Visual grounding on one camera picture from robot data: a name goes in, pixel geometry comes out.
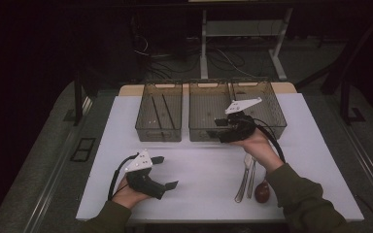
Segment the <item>dark slanted stand leg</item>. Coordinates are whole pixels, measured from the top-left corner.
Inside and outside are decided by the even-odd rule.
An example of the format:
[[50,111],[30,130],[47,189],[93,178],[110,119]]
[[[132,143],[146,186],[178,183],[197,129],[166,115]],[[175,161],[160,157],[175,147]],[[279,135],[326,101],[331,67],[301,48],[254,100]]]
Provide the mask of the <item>dark slanted stand leg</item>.
[[368,23],[364,24],[357,32],[355,32],[347,45],[342,50],[341,54],[329,65],[320,69],[318,72],[310,75],[304,80],[296,83],[294,87],[297,90],[307,86],[308,84],[318,80],[324,75],[327,75],[321,86],[321,90],[325,94],[332,94],[338,86],[346,79],[346,74],[351,68],[354,60],[365,45],[366,41],[373,33],[373,17]]

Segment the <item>brown wooden spoon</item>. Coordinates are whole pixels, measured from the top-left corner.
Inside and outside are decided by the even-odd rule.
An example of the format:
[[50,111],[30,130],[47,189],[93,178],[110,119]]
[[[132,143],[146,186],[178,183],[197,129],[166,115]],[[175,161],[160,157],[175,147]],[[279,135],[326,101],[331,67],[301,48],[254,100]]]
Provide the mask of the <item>brown wooden spoon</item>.
[[255,188],[254,197],[258,203],[266,203],[269,200],[270,189],[267,180],[264,180]]

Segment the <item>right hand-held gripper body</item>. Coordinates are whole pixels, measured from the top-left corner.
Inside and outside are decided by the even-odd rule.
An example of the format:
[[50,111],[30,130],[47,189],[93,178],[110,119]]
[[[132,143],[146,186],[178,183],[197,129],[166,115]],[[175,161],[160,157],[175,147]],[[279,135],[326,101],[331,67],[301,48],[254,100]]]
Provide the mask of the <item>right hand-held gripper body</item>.
[[218,138],[221,143],[231,143],[243,141],[256,130],[256,124],[251,116],[246,115],[244,111],[258,103],[262,99],[257,97],[248,100],[233,100],[225,109],[226,118],[228,119],[228,129],[219,132]]

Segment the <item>smoky clear plastic bin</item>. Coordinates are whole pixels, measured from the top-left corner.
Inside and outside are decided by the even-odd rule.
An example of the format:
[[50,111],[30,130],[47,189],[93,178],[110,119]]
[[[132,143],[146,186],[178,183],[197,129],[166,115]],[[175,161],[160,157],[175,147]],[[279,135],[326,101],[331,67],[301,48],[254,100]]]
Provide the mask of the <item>smoky clear plastic bin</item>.
[[273,86],[266,79],[232,79],[232,99],[236,101],[260,98],[244,113],[265,127],[276,139],[280,139],[287,122]]
[[[171,126],[161,94],[164,94],[176,129]],[[151,96],[156,102],[164,139],[153,109]],[[183,85],[180,82],[152,82],[144,85],[141,104],[135,124],[141,142],[180,142],[182,140]]]
[[216,126],[216,118],[226,118],[230,105],[229,83],[224,80],[191,80],[189,83],[189,139],[192,142],[216,142],[208,130],[223,131],[227,126]]

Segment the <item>person's right hand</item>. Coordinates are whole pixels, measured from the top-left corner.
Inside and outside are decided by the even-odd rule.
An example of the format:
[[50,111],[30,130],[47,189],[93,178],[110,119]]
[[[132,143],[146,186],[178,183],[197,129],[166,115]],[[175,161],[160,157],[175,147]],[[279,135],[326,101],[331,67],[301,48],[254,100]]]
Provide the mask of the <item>person's right hand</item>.
[[258,129],[249,138],[243,141],[232,142],[232,145],[242,147],[244,151],[254,157],[268,173],[272,173],[284,165],[284,162],[272,149],[266,136]]

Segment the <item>white table cover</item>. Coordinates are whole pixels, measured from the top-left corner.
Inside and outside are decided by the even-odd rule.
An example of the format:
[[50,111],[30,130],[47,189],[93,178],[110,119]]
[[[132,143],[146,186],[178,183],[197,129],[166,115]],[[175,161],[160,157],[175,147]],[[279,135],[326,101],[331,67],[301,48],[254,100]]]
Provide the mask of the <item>white table cover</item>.
[[[279,144],[298,175],[320,183],[323,196],[348,221],[363,215],[341,175],[312,114],[299,93],[278,97],[287,121]],[[132,211],[132,222],[267,222],[284,216],[276,198],[260,204],[254,199],[235,201],[244,173],[242,149],[219,142],[197,143],[183,134],[179,143],[139,140],[135,130],[140,100],[116,97],[77,212],[79,220],[96,216],[108,195],[115,170],[129,155],[147,150],[164,161],[151,177],[158,183],[176,182],[161,199],[149,199]]]

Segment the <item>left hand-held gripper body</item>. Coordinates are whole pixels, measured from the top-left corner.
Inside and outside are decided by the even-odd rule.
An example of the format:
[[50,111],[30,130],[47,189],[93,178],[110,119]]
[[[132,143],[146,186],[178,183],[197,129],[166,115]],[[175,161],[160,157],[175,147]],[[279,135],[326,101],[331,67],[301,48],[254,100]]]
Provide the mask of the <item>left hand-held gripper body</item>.
[[126,180],[132,189],[160,200],[166,189],[164,184],[150,178],[152,167],[152,157],[147,150],[142,150],[125,167]]

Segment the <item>person's left hand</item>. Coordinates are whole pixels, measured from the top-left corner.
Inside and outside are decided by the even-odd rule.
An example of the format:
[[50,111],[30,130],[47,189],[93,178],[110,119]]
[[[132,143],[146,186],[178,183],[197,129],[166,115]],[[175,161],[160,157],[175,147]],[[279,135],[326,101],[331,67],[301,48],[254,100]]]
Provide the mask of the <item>person's left hand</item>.
[[123,178],[119,183],[117,191],[112,197],[112,201],[122,205],[127,209],[132,209],[141,201],[144,201],[149,198],[149,195],[132,189],[128,185],[126,178]]

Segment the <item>white metal desk frame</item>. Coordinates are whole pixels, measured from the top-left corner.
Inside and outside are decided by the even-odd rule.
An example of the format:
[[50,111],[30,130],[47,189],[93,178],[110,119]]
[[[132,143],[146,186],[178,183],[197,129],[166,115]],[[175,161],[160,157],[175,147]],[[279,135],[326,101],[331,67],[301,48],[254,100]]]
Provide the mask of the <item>white metal desk frame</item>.
[[208,79],[207,39],[216,37],[275,37],[273,49],[268,51],[269,57],[280,81],[288,79],[279,53],[286,37],[293,8],[286,9],[282,19],[238,19],[238,20],[208,20],[207,11],[202,12],[201,22],[201,52],[200,75]]

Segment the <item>black metal stand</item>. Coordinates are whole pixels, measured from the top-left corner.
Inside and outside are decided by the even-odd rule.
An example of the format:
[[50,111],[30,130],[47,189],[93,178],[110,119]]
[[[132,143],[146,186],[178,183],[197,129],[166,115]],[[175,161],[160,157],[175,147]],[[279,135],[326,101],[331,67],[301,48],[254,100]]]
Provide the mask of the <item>black metal stand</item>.
[[350,92],[351,83],[348,81],[341,82],[341,97],[340,97],[340,115],[347,125],[352,122],[364,122],[361,111],[358,108],[350,107]]
[[74,108],[67,111],[64,121],[71,121],[77,126],[84,115],[83,85],[79,73],[74,74]]

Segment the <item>silver fork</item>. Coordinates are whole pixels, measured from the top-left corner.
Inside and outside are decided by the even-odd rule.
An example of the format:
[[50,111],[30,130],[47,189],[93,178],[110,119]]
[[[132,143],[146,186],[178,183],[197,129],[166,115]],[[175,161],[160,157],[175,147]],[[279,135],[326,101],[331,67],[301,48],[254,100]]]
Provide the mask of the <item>silver fork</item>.
[[256,167],[256,159],[252,159],[252,167],[250,172],[250,179],[248,181],[248,187],[247,187],[247,198],[252,199],[253,197],[253,189],[254,189],[254,177],[255,177],[255,167]]

